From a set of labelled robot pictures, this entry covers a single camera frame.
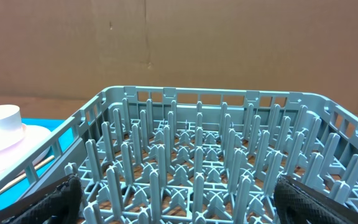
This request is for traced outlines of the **grey plastic dish rack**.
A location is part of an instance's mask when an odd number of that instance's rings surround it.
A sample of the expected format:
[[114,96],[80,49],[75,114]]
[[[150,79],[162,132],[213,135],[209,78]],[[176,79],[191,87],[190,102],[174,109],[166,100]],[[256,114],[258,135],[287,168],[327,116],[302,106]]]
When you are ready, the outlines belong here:
[[280,223],[273,193],[288,175],[358,213],[358,117],[315,93],[111,86],[0,190],[23,172],[0,210],[76,174],[77,222]]

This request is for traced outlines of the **pink plate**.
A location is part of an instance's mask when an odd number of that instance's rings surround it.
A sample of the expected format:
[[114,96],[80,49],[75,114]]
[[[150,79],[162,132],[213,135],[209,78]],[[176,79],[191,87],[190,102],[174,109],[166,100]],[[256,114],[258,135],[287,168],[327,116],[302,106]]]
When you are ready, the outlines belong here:
[[21,131],[23,135],[20,140],[4,149],[0,148],[0,175],[20,159],[26,158],[30,151],[51,133],[45,127],[26,124],[22,124]]

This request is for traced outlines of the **white paper cup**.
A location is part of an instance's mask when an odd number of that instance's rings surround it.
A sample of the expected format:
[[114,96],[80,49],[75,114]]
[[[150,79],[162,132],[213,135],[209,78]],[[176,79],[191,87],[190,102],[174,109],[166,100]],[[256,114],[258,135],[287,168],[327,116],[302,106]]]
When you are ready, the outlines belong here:
[[17,105],[0,105],[0,151],[24,138],[25,125]]

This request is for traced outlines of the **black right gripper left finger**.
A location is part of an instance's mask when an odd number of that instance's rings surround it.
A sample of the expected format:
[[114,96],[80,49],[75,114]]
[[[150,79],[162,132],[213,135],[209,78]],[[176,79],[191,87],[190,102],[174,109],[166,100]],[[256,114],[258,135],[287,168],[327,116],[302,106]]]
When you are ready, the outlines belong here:
[[0,223],[76,223],[82,197],[81,179],[69,174],[0,210]]

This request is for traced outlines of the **left wooden chopstick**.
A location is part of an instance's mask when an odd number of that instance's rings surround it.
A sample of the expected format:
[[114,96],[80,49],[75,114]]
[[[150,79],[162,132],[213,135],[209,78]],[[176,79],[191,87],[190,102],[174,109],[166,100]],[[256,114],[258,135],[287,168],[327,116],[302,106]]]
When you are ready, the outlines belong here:
[[[44,167],[46,164],[48,164],[49,162],[54,160],[54,156],[49,156],[46,159],[42,160],[41,162],[39,162],[37,165],[34,166],[35,170],[38,171],[39,169],[41,169],[42,167]],[[7,185],[5,185],[1,190],[0,190],[0,195],[2,193],[4,193],[5,191],[9,190],[11,187],[13,187],[14,185],[16,185],[17,183],[19,183],[20,181],[24,180],[26,178],[26,174],[25,172],[23,172],[22,174],[18,175],[15,179],[13,179],[12,181],[10,181]]]

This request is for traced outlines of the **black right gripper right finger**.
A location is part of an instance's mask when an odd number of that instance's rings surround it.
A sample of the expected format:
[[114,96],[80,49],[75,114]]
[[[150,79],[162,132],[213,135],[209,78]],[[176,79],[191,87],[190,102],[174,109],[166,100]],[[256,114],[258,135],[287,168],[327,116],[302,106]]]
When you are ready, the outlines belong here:
[[280,223],[358,223],[358,213],[288,175],[281,175],[273,201]]

